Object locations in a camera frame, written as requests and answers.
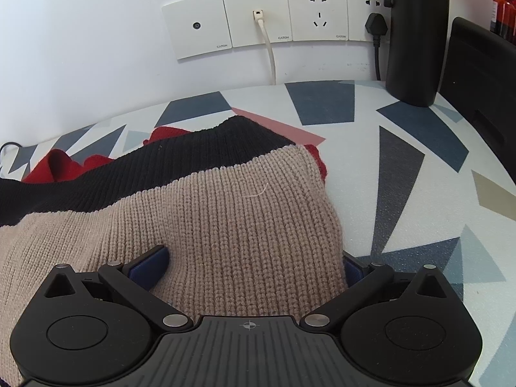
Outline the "black water bottle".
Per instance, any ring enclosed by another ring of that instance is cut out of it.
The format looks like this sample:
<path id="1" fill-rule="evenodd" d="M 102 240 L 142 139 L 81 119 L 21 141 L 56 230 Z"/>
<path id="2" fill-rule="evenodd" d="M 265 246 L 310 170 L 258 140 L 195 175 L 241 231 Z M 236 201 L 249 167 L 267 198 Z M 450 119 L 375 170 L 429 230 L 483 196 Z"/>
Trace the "black water bottle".
<path id="1" fill-rule="evenodd" d="M 387 92 L 428 107 L 442 76 L 450 0 L 384 0 L 384 5 L 390 9 Z"/>

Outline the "white wall socket panel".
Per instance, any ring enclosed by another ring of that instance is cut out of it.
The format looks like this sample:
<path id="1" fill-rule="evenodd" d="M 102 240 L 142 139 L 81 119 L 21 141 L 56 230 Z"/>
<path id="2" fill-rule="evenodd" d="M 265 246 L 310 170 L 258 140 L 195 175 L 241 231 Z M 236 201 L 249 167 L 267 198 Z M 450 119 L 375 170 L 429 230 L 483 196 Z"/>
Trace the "white wall socket panel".
<path id="1" fill-rule="evenodd" d="M 390 20 L 383 0 L 182 0 L 162 7 L 176 59 L 262 45 L 256 11 L 272 43 L 370 42 L 369 15 Z"/>

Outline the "red black beige knit sweater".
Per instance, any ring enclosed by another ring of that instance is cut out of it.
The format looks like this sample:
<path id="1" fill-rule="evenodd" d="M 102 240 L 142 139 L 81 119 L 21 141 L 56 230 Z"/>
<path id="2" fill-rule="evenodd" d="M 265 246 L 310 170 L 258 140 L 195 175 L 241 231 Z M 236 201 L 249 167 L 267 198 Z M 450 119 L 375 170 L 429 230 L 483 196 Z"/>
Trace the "red black beige knit sweater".
<path id="1" fill-rule="evenodd" d="M 67 182 L 1 182 L 1 379 L 21 379 L 11 331 L 53 266 L 92 272 L 158 245 L 172 263 L 155 294 L 194 319 L 300 318 L 346 287 L 317 151 L 234 116 Z"/>

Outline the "black cabinet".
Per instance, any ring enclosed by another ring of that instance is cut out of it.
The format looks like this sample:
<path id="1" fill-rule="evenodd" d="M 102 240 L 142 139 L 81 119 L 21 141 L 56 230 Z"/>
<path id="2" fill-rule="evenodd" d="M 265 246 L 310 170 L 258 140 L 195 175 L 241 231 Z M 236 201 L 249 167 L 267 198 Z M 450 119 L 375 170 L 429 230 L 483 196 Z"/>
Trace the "black cabinet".
<path id="1" fill-rule="evenodd" d="M 515 45 L 456 17 L 440 94 L 480 134 L 515 177 Z"/>

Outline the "geometric pattern tablecloth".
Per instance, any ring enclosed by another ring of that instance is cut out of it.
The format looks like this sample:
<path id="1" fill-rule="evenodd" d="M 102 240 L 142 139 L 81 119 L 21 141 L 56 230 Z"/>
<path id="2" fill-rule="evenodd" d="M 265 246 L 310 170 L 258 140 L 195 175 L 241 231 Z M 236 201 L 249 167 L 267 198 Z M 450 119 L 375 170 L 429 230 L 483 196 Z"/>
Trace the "geometric pattern tablecloth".
<path id="1" fill-rule="evenodd" d="M 21 379 L 2 385 L 514 385 L 515 183 L 445 98 L 353 81 L 202 94 L 12 151 L 1 182 L 67 182 L 234 116 L 317 151 L 343 253 L 369 275 L 300 318 L 194 319 L 126 277 L 132 260 L 57 264 L 11 331 Z"/>

